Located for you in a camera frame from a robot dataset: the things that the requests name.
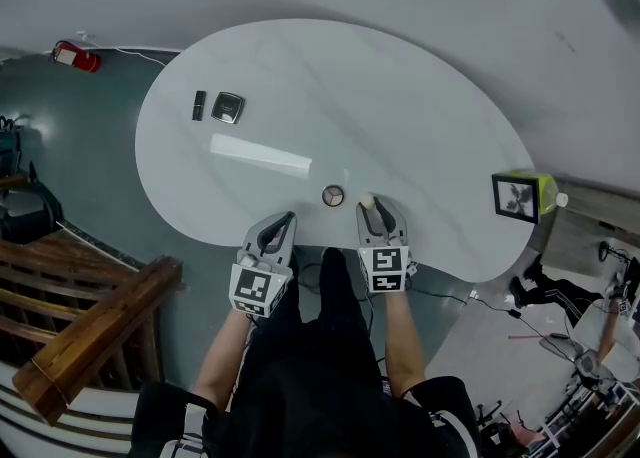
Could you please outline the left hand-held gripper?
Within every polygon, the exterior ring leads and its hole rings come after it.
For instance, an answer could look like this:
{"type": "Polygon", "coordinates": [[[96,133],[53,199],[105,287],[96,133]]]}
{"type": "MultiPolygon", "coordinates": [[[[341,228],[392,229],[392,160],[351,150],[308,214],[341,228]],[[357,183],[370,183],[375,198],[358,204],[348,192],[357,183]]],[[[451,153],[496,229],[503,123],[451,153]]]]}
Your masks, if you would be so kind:
{"type": "Polygon", "coordinates": [[[289,266],[297,230],[292,211],[271,215],[253,225],[231,267],[231,306],[247,315],[269,318],[293,278],[289,266]]]}

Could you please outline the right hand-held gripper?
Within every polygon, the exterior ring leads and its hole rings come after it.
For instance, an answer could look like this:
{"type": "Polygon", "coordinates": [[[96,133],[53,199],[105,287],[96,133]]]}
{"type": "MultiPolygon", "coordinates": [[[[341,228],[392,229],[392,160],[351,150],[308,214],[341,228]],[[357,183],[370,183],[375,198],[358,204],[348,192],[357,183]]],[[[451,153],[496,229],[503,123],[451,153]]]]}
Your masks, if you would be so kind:
{"type": "Polygon", "coordinates": [[[361,271],[369,293],[394,293],[405,290],[410,266],[410,252],[406,219],[385,197],[374,197],[388,239],[382,244],[372,245],[372,234],[368,210],[356,207],[356,222],[360,248],[358,257],[361,271]]]}

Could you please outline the square black compact case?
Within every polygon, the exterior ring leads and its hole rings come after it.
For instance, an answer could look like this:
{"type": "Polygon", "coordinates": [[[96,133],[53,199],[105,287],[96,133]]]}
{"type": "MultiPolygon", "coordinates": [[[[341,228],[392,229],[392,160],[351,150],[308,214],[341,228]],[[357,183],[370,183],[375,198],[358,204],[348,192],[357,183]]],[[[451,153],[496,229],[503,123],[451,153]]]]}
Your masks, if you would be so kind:
{"type": "Polygon", "coordinates": [[[244,104],[245,99],[239,95],[219,92],[211,110],[211,117],[222,123],[237,124],[244,104]]]}

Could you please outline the person's right forearm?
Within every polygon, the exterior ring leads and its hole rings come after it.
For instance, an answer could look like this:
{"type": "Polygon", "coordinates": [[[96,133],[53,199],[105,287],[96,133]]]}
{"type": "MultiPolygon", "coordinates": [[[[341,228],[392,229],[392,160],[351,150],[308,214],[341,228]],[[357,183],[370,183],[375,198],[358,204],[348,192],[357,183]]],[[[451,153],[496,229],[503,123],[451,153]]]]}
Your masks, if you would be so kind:
{"type": "Polygon", "coordinates": [[[421,341],[405,292],[385,294],[385,363],[391,392],[401,398],[425,380],[421,341]]]}

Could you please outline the person's left forearm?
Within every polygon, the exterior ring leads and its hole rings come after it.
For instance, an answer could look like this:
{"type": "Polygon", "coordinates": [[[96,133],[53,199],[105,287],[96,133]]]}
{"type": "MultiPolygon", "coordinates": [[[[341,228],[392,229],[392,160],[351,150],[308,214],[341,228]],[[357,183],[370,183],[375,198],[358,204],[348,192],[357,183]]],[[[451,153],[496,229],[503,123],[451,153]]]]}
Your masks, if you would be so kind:
{"type": "Polygon", "coordinates": [[[231,399],[242,365],[250,329],[247,316],[231,309],[214,338],[197,375],[192,392],[224,411],[231,399]]]}

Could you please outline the white round table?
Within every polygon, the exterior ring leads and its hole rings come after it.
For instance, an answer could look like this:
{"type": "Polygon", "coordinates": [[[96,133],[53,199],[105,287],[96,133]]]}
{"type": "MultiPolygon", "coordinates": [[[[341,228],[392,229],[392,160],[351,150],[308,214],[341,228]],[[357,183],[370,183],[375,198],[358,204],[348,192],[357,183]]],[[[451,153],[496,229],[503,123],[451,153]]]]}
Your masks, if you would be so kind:
{"type": "Polygon", "coordinates": [[[422,48],[352,24],[263,21],[193,44],[149,88],[135,159],[159,215],[208,244],[237,248],[292,211],[297,244],[355,249],[371,193],[404,215],[418,263],[479,283],[506,272],[533,230],[494,209],[492,175],[533,165],[495,103],[422,48]],[[237,124],[211,117],[219,92],[245,99],[237,124]],[[332,184],[345,192],[336,208],[321,199],[332,184]]]}

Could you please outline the person's black trousers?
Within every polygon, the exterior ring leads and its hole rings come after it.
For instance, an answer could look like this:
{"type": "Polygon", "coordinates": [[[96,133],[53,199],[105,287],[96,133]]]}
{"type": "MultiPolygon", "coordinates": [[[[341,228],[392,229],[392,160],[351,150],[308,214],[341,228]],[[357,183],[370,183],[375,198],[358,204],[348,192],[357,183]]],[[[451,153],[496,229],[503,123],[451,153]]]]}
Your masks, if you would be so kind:
{"type": "Polygon", "coordinates": [[[330,247],[321,259],[321,308],[316,319],[304,323],[299,311],[299,286],[292,279],[271,316],[254,330],[251,351],[282,351],[295,345],[350,350],[371,354],[373,346],[359,301],[354,294],[346,258],[330,247]]]}

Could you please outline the black framed picture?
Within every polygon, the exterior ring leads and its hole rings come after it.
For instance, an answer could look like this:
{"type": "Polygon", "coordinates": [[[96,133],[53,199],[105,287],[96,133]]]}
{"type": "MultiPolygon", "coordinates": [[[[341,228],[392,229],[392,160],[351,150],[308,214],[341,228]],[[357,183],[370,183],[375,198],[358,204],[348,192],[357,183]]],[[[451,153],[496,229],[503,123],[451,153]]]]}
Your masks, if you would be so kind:
{"type": "Polygon", "coordinates": [[[493,174],[492,188],[497,215],[534,225],[539,223],[539,188],[535,178],[493,174]]]}

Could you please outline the person's black shirt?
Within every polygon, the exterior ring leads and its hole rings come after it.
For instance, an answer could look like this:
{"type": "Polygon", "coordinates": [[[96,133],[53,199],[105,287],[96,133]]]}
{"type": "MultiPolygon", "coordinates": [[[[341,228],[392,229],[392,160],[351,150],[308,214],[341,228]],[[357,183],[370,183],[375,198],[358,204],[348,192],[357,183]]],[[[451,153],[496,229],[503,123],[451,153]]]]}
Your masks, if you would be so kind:
{"type": "Polygon", "coordinates": [[[229,411],[182,388],[140,393],[127,458],[480,458],[464,383],[444,376],[398,397],[348,340],[304,330],[244,375],[229,411]]]}

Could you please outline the wooden staircase railing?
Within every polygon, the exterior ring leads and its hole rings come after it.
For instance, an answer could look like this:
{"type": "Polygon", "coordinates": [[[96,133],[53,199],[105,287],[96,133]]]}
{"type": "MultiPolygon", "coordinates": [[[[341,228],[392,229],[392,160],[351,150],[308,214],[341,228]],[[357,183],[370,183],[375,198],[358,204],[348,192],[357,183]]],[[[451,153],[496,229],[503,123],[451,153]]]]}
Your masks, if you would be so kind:
{"type": "Polygon", "coordinates": [[[126,387],[138,369],[160,379],[155,316],[181,281],[175,258],[128,264],[66,231],[0,240],[0,361],[22,361],[12,386],[53,426],[107,365],[126,387]]]}

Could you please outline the grey wooden cabinet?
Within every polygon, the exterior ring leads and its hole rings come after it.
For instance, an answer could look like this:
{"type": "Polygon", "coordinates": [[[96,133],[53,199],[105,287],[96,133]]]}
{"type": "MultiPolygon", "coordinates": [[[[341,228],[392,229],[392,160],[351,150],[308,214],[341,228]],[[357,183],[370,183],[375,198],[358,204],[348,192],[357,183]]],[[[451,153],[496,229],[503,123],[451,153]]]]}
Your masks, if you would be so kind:
{"type": "Polygon", "coordinates": [[[555,210],[544,248],[542,264],[576,274],[598,277],[604,265],[600,244],[640,260],[640,199],[562,180],[568,196],[555,210]]]}

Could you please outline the black office chair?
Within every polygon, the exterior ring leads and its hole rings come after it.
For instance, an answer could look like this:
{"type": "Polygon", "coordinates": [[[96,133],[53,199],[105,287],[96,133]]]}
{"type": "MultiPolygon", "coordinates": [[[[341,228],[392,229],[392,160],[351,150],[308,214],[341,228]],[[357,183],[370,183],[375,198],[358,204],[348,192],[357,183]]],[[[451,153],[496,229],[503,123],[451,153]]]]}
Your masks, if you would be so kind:
{"type": "Polygon", "coordinates": [[[0,178],[0,241],[26,245],[60,229],[62,207],[35,166],[0,178]]]}

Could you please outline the red fire extinguisher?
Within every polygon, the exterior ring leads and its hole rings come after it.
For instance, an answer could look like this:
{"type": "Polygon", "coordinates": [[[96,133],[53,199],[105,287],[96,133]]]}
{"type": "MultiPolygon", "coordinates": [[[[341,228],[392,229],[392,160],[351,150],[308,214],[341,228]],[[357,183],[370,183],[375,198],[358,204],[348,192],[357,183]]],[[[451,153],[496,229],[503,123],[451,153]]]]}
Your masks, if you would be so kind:
{"type": "Polygon", "coordinates": [[[66,40],[60,40],[55,44],[50,58],[54,63],[70,66],[88,73],[97,72],[101,66],[99,55],[82,49],[66,40]]]}

